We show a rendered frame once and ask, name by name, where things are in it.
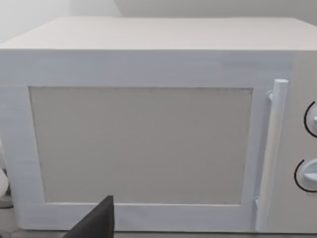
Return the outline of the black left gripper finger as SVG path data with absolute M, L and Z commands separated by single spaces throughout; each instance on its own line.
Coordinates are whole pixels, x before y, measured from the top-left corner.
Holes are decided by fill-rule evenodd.
M 62 238 L 114 238 L 114 200 L 109 195 Z

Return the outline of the pale microwave door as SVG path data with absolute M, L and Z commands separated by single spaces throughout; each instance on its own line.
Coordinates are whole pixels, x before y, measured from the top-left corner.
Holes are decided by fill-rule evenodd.
M 250 232 L 290 51 L 0 50 L 15 217 L 68 230 L 106 196 L 118 231 Z

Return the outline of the white rounded object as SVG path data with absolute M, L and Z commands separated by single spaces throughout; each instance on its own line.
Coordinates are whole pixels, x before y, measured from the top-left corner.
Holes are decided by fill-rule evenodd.
M 13 208 L 2 142 L 0 141 L 0 210 Z

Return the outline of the pale microwave oven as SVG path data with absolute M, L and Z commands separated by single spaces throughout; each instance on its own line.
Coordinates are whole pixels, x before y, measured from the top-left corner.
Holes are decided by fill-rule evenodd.
M 0 44 L 1 49 L 292 52 L 265 233 L 317 233 L 317 194 L 300 190 L 293 178 L 302 160 L 317 159 L 317 138 L 304 128 L 305 110 L 317 103 L 317 27 L 293 18 L 65 17 Z

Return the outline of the pale microwave knob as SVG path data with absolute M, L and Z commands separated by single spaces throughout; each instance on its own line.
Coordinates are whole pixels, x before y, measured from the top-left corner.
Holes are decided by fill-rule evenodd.
M 317 138 L 317 103 L 312 101 L 304 112 L 304 128 L 306 132 Z
M 317 159 L 302 160 L 294 170 L 295 185 L 306 193 L 317 194 Z

